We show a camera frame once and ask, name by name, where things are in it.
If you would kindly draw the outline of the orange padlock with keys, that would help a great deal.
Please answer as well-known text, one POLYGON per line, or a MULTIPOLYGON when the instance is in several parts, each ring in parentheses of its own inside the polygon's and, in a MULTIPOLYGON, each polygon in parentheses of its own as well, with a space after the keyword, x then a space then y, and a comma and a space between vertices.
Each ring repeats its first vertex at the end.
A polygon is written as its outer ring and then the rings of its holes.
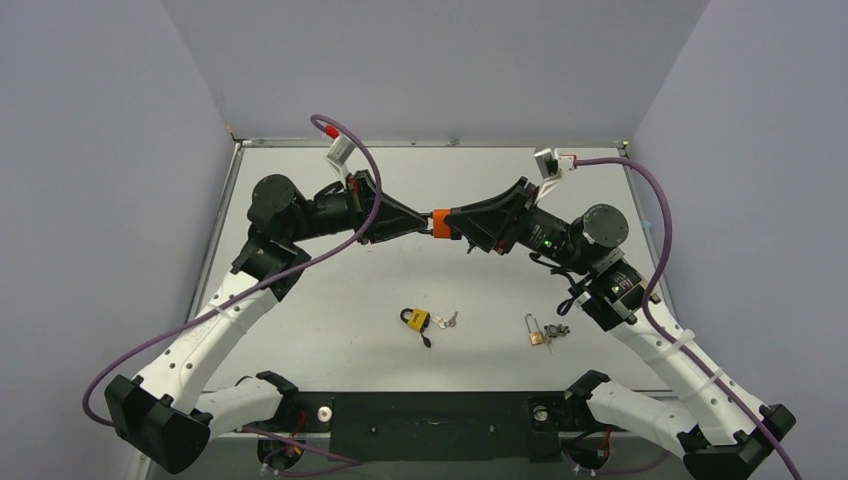
POLYGON ((453 213, 453 208, 439 208, 428 212, 425 217, 429 220, 429 224, 420 231, 423 235, 428 235, 435 239, 460 241, 467 243, 466 253, 470 254, 476 249, 476 246, 462 233, 452 227, 447 219, 453 213))

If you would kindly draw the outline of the yellow padlock with keys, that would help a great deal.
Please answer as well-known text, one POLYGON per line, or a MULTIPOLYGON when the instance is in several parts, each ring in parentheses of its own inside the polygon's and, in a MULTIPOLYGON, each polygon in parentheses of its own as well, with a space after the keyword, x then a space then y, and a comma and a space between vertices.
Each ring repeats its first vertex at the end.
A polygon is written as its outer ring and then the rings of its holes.
POLYGON ((447 318, 433 315, 429 311, 420 308, 404 308, 399 312, 399 319, 420 336, 426 348, 432 347, 431 340, 425 335, 427 329, 433 325, 442 330, 453 328, 456 326, 457 317, 458 311, 454 311, 447 318))

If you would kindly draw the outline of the small brass padlock with keys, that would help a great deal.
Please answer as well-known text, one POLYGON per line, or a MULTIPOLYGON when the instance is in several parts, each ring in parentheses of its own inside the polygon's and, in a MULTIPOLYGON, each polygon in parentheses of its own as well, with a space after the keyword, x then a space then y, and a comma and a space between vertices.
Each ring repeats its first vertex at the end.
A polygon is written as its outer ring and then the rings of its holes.
POLYGON ((528 339, 531 346, 545 346, 553 353, 552 343, 559 338, 565 338, 571 333, 571 329, 564 324, 548 324, 541 326, 538 319, 531 313, 524 317, 524 323, 528 331, 528 339))

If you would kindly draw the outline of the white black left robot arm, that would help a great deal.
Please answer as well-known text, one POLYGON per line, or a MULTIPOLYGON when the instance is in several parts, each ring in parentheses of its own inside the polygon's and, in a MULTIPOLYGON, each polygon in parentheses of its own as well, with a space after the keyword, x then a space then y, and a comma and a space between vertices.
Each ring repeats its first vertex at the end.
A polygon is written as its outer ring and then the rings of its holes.
POLYGON ((251 327, 313 265, 299 242, 360 231, 360 242, 381 243, 422 231, 429 220, 379 194, 366 170, 311 199, 288 177, 269 175, 254 187, 247 218, 247 241, 197 325, 180 333, 133 378, 118 375, 105 389, 118 436, 171 474, 185 471, 224 433, 263 421, 285 430, 297 420, 296 387, 271 371, 212 393, 203 389, 251 327))

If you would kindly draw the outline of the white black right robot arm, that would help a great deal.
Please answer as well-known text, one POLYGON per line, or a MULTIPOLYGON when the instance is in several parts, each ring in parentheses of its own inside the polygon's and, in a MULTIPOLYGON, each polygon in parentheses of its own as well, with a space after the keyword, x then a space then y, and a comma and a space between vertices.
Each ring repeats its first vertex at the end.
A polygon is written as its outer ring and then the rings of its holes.
POLYGON ((596 204, 565 221, 542 209, 540 188, 520 179, 493 198, 435 214, 440 232, 500 255, 515 246, 545 259, 555 275, 575 275, 569 304, 629 348, 675 396, 666 403, 591 370, 565 393, 564 413, 636 434, 680 458, 696 479, 747 479, 794 427, 783 405, 747 392, 697 344, 623 256, 629 226, 615 207, 596 204))

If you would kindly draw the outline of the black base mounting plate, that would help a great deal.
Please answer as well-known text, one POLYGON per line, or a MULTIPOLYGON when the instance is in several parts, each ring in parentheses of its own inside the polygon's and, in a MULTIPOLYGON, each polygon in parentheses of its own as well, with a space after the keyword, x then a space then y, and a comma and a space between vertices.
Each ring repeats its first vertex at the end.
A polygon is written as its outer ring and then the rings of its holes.
POLYGON ((260 425, 326 434, 330 452, 363 462, 548 462, 607 429, 561 391, 301 392, 260 425))

